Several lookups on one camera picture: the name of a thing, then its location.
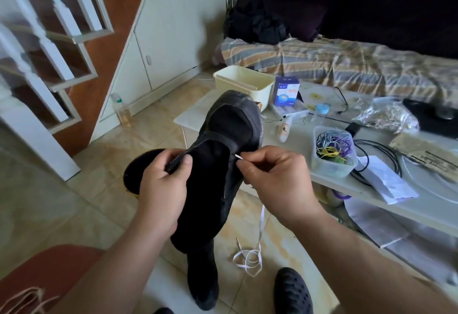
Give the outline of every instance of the plastic bin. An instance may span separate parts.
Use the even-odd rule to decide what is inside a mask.
[[[243,92],[252,97],[255,102],[261,103],[261,111],[267,108],[275,76],[244,67],[229,66],[214,73],[213,77],[217,89]]]
[[[356,154],[356,148],[351,139],[352,152],[349,157],[353,160],[353,165],[344,165],[341,163],[335,163],[331,161],[322,160],[317,155],[317,138],[318,135],[327,131],[337,131],[341,133],[350,134],[342,129],[334,127],[317,126],[313,129],[313,152],[312,152],[312,170],[321,175],[328,175],[335,178],[344,178],[356,167],[358,164],[358,155]]]

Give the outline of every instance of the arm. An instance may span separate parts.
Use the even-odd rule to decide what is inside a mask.
[[[266,208],[307,250],[347,313],[455,313],[442,293],[407,274],[316,200],[303,156],[267,146],[237,166]]]
[[[182,151],[163,151],[145,170],[137,213],[128,230],[50,314],[127,314],[134,310],[185,204],[192,157],[186,155],[173,175],[164,172],[165,165]]]

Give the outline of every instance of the hand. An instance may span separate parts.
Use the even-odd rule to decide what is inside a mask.
[[[186,181],[192,169],[192,157],[186,155],[175,173],[169,175],[165,166],[183,149],[161,152],[143,172],[138,209],[135,216],[143,225],[170,237],[177,228],[178,217],[186,201]]]
[[[242,152],[237,161],[245,182],[251,184],[259,199],[285,227],[324,212],[312,189],[304,156],[266,146],[255,152]]]

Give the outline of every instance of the tile floor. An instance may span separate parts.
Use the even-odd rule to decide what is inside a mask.
[[[181,128],[173,119],[211,87],[207,80],[190,80],[137,114],[133,128],[110,131],[75,157],[82,171],[67,183],[17,154],[2,151],[0,143],[0,277],[56,244],[110,247],[129,226],[137,207],[136,199],[124,190],[124,168],[147,150],[184,148]],[[338,304],[335,295],[293,234],[269,214],[261,242],[261,273],[252,278],[232,262],[238,251],[236,238],[243,247],[256,247],[260,210],[258,198],[239,191],[215,238],[220,297],[211,313],[273,313],[273,281],[283,266],[295,268],[305,278],[315,313],[329,313]],[[187,288],[186,257],[170,242],[135,312],[151,314],[162,305],[176,314],[200,312]]]

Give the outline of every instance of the plastic bag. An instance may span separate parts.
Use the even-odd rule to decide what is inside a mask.
[[[369,105],[361,108],[360,114],[353,118],[353,121],[394,133],[420,130],[417,118],[396,97],[374,98]]]

